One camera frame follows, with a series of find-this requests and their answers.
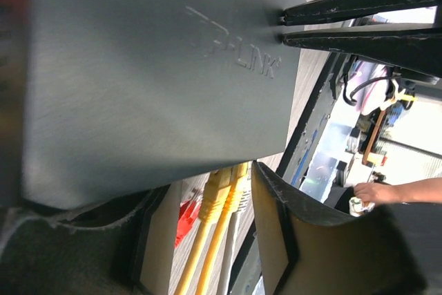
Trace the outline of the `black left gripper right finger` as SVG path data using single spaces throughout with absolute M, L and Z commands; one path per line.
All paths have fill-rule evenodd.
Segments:
M 253 162 L 251 189 L 267 294 L 424 294 L 428 281 L 393 211 L 343 213 Z

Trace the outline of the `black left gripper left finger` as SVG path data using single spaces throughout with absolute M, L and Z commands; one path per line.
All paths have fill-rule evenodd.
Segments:
M 168 294 L 181 189 L 1 209 L 2 294 Z

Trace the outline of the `black network switch box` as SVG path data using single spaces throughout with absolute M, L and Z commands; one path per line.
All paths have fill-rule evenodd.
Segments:
M 31 0 L 24 193 L 72 209 L 285 148 L 303 0 Z

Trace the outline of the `bare human forearm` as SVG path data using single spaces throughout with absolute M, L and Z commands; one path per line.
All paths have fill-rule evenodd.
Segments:
M 441 178 L 429 178 L 394 187 L 399 202 L 429 202 L 441 204 Z

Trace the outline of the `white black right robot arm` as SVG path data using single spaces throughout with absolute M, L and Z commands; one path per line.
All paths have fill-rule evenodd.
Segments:
M 366 82 L 344 90 L 350 106 L 363 115 L 384 111 L 397 101 L 412 101 L 401 79 L 441 78 L 441 0 L 315 0 L 284 10 L 285 26 L 315 25 L 357 19 L 384 12 L 435 7 L 432 23 L 366 23 L 362 26 L 288 32 L 286 46 L 330 51 L 378 65 Z

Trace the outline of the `bare human hand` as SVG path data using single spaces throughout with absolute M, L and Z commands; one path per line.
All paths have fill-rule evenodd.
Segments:
M 363 202 L 374 204 L 392 204 L 398 202 L 398 195 L 393 186 L 375 182 L 357 184 L 354 187 L 354 195 Z

